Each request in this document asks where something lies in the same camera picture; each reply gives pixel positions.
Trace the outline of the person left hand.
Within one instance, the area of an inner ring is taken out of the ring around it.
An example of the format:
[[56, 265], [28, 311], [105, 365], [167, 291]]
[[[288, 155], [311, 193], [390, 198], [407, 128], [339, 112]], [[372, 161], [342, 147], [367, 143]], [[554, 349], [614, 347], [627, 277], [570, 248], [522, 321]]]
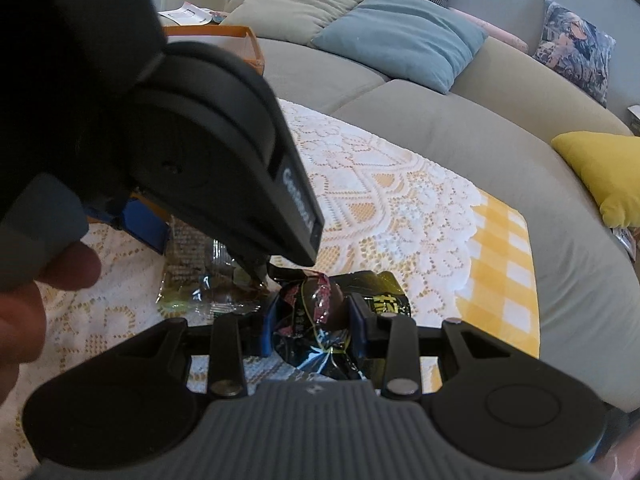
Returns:
[[2, 292], [1, 403], [15, 387], [20, 365], [38, 359], [46, 340], [47, 315], [37, 284], [81, 290], [96, 284], [100, 274], [98, 254], [83, 242], [76, 242], [52, 259], [34, 282]]

